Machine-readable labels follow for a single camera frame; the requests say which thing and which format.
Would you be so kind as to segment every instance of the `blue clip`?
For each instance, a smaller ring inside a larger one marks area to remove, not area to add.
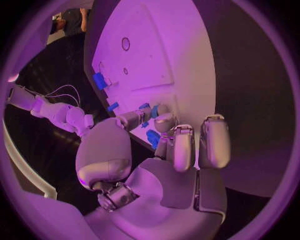
[[[141,125],[141,128],[146,128],[149,125],[149,123],[146,121]]]
[[[146,132],[148,141],[152,144],[152,148],[158,147],[161,136],[154,130],[148,130]]]
[[[144,103],[144,104],[141,105],[138,109],[145,109],[145,108],[150,108],[149,103]]]
[[[107,110],[109,112],[112,112],[115,108],[117,108],[119,106],[119,104],[117,102],[113,103],[112,105],[110,105]]]
[[[156,105],[156,106],[154,106],[154,107],[152,108],[152,110],[151,110],[151,117],[152,117],[153,119],[155,119],[156,117],[159,116],[158,108],[159,108],[159,106]]]
[[[94,82],[96,83],[99,90],[106,88],[108,85],[104,80],[104,76],[98,72],[92,76]]]

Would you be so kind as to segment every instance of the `man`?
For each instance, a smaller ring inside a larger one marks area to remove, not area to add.
[[[63,30],[66,36],[72,36],[87,31],[89,10],[85,8],[69,9],[60,18],[52,21],[50,34]]]

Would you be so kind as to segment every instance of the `blue plastic piece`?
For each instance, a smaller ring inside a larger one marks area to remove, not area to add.
[[[142,128],[146,128],[148,125],[149,125],[149,123],[146,121],[146,122],[144,122],[144,123],[141,125],[141,127],[142,127]]]
[[[158,147],[161,136],[154,130],[148,130],[146,132],[148,141],[152,144],[152,148]]]
[[[104,76],[100,72],[94,74],[92,77],[99,90],[102,90],[108,86],[104,80]]]
[[[150,108],[149,103],[144,103],[144,104],[141,105],[138,109],[145,109],[145,108]]]
[[[151,110],[151,117],[153,118],[153,119],[155,119],[156,117],[158,117],[159,116],[159,113],[158,113],[158,105],[156,105],[156,106],[154,106],[153,108],[152,108],[152,110]]]
[[[110,105],[107,110],[109,112],[112,112],[115,108],[117,108],[119,106],[119,104],[117,102],[113,103],[112,105]]]

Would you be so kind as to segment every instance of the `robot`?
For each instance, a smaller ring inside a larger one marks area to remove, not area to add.
[[[228,125],[220,114],[201,125],[195,167],[195,133],[179,124],[164,104],[94,124],[93,116],[66,103],[50,103],[14,83],[7,104],[47,118],[81,143],[76,154],[80,184],[95,192],[101,211],[134,239],[211,239],[226,218],[227,198],[220,169],[230,161]],[[129,132],[154,118],[160,133],[152,158],[132,171]]]

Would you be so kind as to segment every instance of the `white surface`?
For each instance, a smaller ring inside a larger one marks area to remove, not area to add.
[[[14,162],[16,167],[20,170],[20,172],[39,190],[44,193],[45,198],[57,199],[56,189],[47,183],[44,179],[42,179],[24,160],[24,158],[19,153],[18,149],[14,145],[13,140],[6,128],[6,125],[3,121],[3,131],[4,131],[4,143],[6,150]]]
[[[216,77],[210,40],[191,0],[122,0],[103,29],[92,67],[116,83],[105,89],[108,103],[119,104],[116,115],[162,103],[181,124],[192,125],[198,159],[201,123],[215,113]],[[153,120],[132,133],[148,143],[149,129],[155,130]]]

